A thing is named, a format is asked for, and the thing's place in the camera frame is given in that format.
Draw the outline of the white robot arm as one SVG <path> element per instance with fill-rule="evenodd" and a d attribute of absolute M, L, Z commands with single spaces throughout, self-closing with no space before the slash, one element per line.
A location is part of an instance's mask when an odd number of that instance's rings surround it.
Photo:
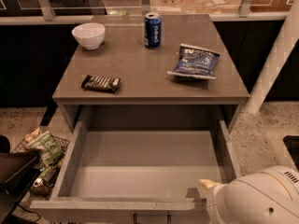
<path fill-rule="evenodd" d="M 257 112 L 299 38 L 299 0 L 295 0 L 245 109 Z M 198 181 L 209 224 L 298 224 L 298 173 L 285 166 L 266 168 L 228 184 Z"/>

